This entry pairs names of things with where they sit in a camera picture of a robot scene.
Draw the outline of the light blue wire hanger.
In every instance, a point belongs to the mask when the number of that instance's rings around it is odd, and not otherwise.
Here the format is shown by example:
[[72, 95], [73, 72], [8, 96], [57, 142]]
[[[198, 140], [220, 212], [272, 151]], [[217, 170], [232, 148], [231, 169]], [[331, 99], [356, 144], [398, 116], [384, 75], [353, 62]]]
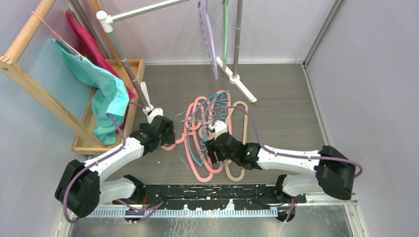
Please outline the light blue wire hanger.
[[227, 112], [221, 110], [231, 104], [228, 90], [220, 90], [209, 97], [200, 96], [192, 103], [192, 107], [185, 117], [186, 154], [191, 156], [193, 165], [208, 164], [204, 143], [210, 139], [210, 132], [206, 128], [215, 118], [226, 121]]

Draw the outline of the purple wire hanger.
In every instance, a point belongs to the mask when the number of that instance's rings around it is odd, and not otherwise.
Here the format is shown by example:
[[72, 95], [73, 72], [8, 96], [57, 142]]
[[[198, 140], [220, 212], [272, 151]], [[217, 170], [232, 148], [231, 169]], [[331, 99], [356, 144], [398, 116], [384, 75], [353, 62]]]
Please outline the purple wire hanger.
[[217, 61], [216, 61], [216, 54], [215, 54], [214, 37], [213, 37], [210, 17], [208, 13], [208, 1], [199, 0], [197, 7], [199, 11], [201, 29], [202, 29], [203, 39], [205, 42], [205, 47], [206, 47], [207, 54], [209, 57], [209, 62], [211, 64], [214, 78], [218, 79], [219, 76], [218, 76], [218, 68], [217, 68]]

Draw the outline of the green wire hanger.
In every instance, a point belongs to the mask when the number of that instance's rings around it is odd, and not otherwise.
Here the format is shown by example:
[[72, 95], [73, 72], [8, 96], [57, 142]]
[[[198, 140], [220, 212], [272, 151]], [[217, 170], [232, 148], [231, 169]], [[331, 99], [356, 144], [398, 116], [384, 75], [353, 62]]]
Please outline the green wire hanger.
[[223, 4], [223, 64], [222, 69], [227, 68], [227, 54], [228, 54], [228, 35], [229, 35], [229, 0], [224, 0]]

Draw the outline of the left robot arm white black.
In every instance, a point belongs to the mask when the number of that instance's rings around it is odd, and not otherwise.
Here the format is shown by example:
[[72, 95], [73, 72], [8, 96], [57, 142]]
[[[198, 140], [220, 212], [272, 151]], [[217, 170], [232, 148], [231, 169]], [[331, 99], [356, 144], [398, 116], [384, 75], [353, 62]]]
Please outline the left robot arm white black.
[[88, 216], [103, 203], [117, 201], [140, 203], [145, 197], [144, 184], [132, 175], [107, 181], [126, 164], [152, 153], [163, 145], [175, 143], [173, 121], [156, 115], [150, 122], [141, 123], [139, 130], [123, 137], [122, 143], [96, 158], [85, 162], [69, 162], [55, 191], [63, 205], [69, 223]]

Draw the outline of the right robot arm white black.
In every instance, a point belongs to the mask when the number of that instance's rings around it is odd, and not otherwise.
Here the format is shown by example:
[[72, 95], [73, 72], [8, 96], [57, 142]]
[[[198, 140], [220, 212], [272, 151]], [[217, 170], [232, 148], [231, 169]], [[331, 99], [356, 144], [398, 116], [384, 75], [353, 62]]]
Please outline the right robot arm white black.
[[285, 203], [308, 193], [323, 192], [332, 198], [350, 200], [356, 166], [331, 146], [319, 151], [293, 151], [242, 143], [229, 133], [205, 142], [212, 163], [230, 160], [246, 170], [285, 171], [275, 184], [274, 196]]

